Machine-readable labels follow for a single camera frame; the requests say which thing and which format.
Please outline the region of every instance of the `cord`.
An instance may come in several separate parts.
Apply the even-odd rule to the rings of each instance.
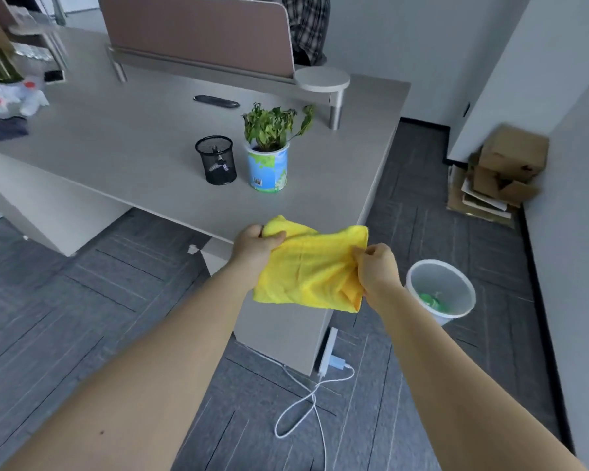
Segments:
[[[289,436],[294,430],[296,430],[297,427],[303,422],[303,420],[305,420],[308,417],[308,415],[310,413],[312,413],[312,411],[314,411],[314,413],[316,413],[316,420],[318,421],[318,427],[321,430],[321,439],[323,441],[323,471],[327,471],[327,446],[325,444],[325,434],[323,433],[323,425],[321,424],[321,417],[319,416],[319,414],[318,414],[318,408],[316,407],[316,391],[323,384],[330,383],[330,382],[344,382],[346,380],[352,379],[353,376],[355,375],[355,370],[353,370],[353,367],[351,365],[347,364],[345,362],[345,360],[343,360],[342,358],[339,358],[339,357],[336,357],[336,356],[331,356],[331,358],[330,358],[330,365],[332,367],[335,367],[335,368],[338,368],[338,369],[343,369],[343,368],[350,369],[351,370],[351,375],[349,375],[348,377],[345,377],[343,379],[321,380],[320,382],[318,382],[314,386],[314,388],[309,389],[308,387],[306,387],[306,385],[302,384],[299,380],[297,380],[290,372],[288,372],[288,369],[286,368],[285,365],[280,364],[278,361],[273,360],[272,358],[267,357],[264,354],[260,354],[257,350],[253,350],[252,348],[247,347],[246,345],[244,345],[244,347],[245,348],[248,348],[255,355],[258,355],[258,356],[262,357],[263,359],[268,360],[269,362],[272,362],[273,364],[279,365],[283,369],[283,371],[286,372],[286,375],[288,377],[290,377],[297,384],[299,384],[301,387],[305,388],[308,392],[310,392],[305,397],[300,398],[296,402],[292,403],[288,408],[286,408],[281,413],[281,415],[279,415],[279,418],[275,422],[275,427],[273,428],[273,433],[275,434],[275,436],[277,438],[279,438],[280,440],[283,440],[285,437]],[[284,417],[284,415],[286,413],[288,413],[291,408],[297,406],[299,403],[302,403],[302,402],[306,401],[310,397],[312,397],[312,406],[310,407],[310,409],[293,426],[291,426],[288,431],[286,431],[285,433],[283,433],[282,435],[280,435],[277,432],[277,426],[279,425],[279,422]]]

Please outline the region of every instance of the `white cable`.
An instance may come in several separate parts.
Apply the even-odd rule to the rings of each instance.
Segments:
[[[303,422],[303,420],[305,420],[308,417],[308,415],[310,413],[312,413],[312,410],[314,410],[314,412],[316,413],[316,420],[318,421],[318,427],[321,430],[321,439],[323,441],[323,471],[327,471],[327,446],[325,445],[325,434],[323,433],[323,425],[321,424],[321,417],[319,416],[319,414],[318,414],[318,408],[316,407],[316,391],[319,389],[319,387],[321,387],[322,384],[326,384],[326,383],[330,383],[330,382],[344,382],[345,380],[352,379],[353,376],[355,375],[355,370],[353,370],[353,367],[351,365],[349,365],[349,364],[345,364],[345,368],[351,370],[351,375],[349,375],[348,377],[345,377],[343,379],[321,380],[320,382],[318,382],[314,386],[313,389],[309,389],[309,388],[306,387],[306,385],[302,384],[299,380],[297,380],[295,377],[293,377],[292,374],[290,372],[288,372],[288,369],[285,367],[285,365],[280,364],[278,361],[273,360],[272,358],[267,357],[264,354],[260,354],[258,351],[253,350],[252,348],[247,347],[246,345],[244,345],[244,347],[245,348],[248,348],[251,352],[253,352],[254,354],[256,354],[256,355],[258,355],[258,356],[260,356],[262,358],[264,358],[265,360],[268,360],[269,362],[272,362],[273,364],[279,365],[283,369],[283,371],[286,372],[286,375],[288,375],[288,377],[290,377],[297,384],[299,384],[301,387],[305,388],[308,392],[310,392],[305,397],[300,398],[296,402],[292,403],[288,408],[286,408],[281,413],[281,415],[279,415],[279,418],[275,422],[275,428],[273,428],[273,433],[275,434],[275,436],[277,438],[279,438],[280,440],[282,440],[283,438],[285,438],[288,435],[290,435],[294,430],[296,430],[297,427]],[[283,433],[283,435],[280,435],[277,432],[277,426],[279,425],[279,422],[284,417],[284,415],[286,413],[288,413],[291,408],[297,406],[299,403],[302,403],[302,402],[306,401],[310,397],[312,397],[312,406],[310,407],[310,409],[293,426],[291,426],[288,431],[286,431],[285,433]]]

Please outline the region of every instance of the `blue and green pot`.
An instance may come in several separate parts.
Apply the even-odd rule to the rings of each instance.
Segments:
[[[248,143],[249,183],[258,191],[275,192],[283,189],[288,180],[288,147],[275,152],[256,152]]]

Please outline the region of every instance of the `dark cloth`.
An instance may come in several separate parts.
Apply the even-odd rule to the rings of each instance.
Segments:
[[[314,66],[318,61],[325,41],[327,23],[330,17],[330,0],[281,0],[288,12],[290,37],[293,43],[295,64],[307,56],[307,64]]]
[[[25,117],[0,118],[0,141],[8,141],[28,135]]]

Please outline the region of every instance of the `hand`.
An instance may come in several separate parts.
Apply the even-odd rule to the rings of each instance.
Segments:
[[[367,297],[387,286],[402,287],[397,261],[387,245],[380,243],[367,249],[353,248],[353,258],[358,263],[358,279]]]
[[[239,232],[228,263],[241,270],[241,280],[245,281],[249,291],[258,284],[259,275],[268,264],[271,251],[286,239],[285,231],[266,238],[260,237],[261,233],[260,225],[250,225]]]

